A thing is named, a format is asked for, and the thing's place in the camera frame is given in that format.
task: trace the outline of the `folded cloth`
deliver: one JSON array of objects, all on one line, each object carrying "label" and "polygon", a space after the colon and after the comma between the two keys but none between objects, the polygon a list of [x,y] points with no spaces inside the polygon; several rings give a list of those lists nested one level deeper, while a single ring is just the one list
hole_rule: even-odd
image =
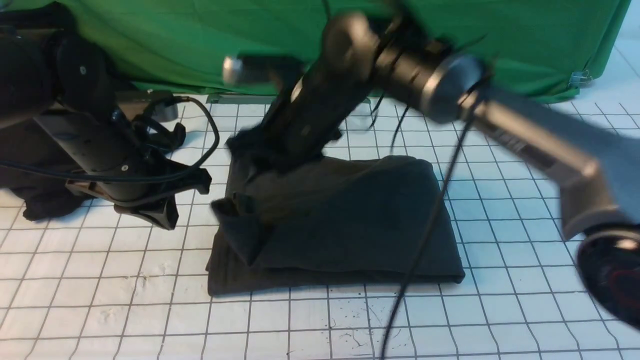
[{"label": "folded cloth", "polygon": [[[285,176],[246,182],[232,158],[207,265],[210,295],[270,288],[399,282],[439,191],[430,163],[409,156],[323,158]],[[465,273],[442,206],[417,282],[460,283]]]}]

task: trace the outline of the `grid paper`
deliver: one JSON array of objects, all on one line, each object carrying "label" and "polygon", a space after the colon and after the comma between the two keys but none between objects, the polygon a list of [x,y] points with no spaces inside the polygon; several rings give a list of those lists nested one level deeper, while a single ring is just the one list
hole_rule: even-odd
[{"label": "grid paper", "polygon": [[[635,103],[553,107],[623,136],[640,137]],[[264,105],[210,107],[224,143],[258,123]],[[359,106],[326,148],[360,160],[408,154],[449,166],[460,124],[439,126],[383,101],[373,131]],[[213,142],[192,104],[180,108],[189,133],[172,159],[193,163]],[[205,264],[218,223],[209,203],[223,196],[230,157],[205,163],[209,195],[177,196],[174,231],[121,217],[102,200],[65,218],[31,223],[23,203],[0,192],[0,358],[274,359],[378,357],[397,285],[281,289],[210,298]],[[473,131],[446,197],[467,276],[459,284],[410,288],[388,347],[389,359],[631,360],[640,333],[584,291],[573,253],[561,241],[557,188]]]}]

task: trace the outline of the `black garment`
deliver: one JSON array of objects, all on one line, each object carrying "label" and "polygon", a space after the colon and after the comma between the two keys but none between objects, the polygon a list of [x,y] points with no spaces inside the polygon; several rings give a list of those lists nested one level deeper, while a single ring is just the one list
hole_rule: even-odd
[{"label": "black garment", "polygon": [[[27,120],[0,129],[0,157],[47,170],[71,172],[78,164],[35,122]],[[73,195],[66,180],[0,168],[0,188],[24,199],[24,218],[30,221],[71,214],[89,196]]]},{"label": "black garment", "polygon": [[[286,176],[258,177],[232,159],[227,197],[207,271],[210,295],[288,286],[399,282],[438,193],[430,163],[408,156],[324,158]],[[449,214],[440,221],[417,282],[465,276]]]}]

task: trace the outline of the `robotic arm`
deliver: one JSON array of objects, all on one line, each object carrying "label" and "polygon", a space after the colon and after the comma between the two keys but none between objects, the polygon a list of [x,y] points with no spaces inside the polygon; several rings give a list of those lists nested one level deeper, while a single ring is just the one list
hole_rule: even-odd
[{"label": "robotic arm", "polygon": [[227,58],[225,79],[266,81],[280,73],[280,94],[261,124],[228,146],[247,156],[256,174],[286,173],[321,158],[340,136],[339,124],[380,88],[430,121],[473,126],[534,166],[560,189],[566,239],[584,233],[577,266],[591,294],[612,314],[640,329],[640,140],[624,138],[487,85],[486,66],[429,39],[403,11],[386,26],[361,13],[332,18],[321,54],[302,74],[283,74],[281,58]]},{"label": "robotic arm", "polygon": [[[211,177],[200,165],[220,138],[208,109],[166,92],[117,93],[102,51],[74,31],[38,28],[29,21],[27,28],[16,28],[0,20],[5,25],[0,27],[0,129],[35,119],[82,170],[66,174],[70,191],[106,199],[117,212],[163,229],[175,228],[175,194],[209,192]],[[191,166],[164,156],[183,143],[184,127],[178,124],[172,132],[151,118],[157,110],[186,101],[204,109],[216,133],[212,149]],[[150,134],[150,128],[156,133]],[[0,166],[61,177],[8,161]]]}]

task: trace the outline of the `metal clip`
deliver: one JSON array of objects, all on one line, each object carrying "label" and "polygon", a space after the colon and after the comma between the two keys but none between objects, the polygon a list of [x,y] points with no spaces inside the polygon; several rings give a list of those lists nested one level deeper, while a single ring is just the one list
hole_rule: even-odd
[{"label": "metal clip", "polygon": [[592,80],[593,78],[589,76],[589,70],[575,71],[571,73],[567,88],[579,88],[588,85]]}]

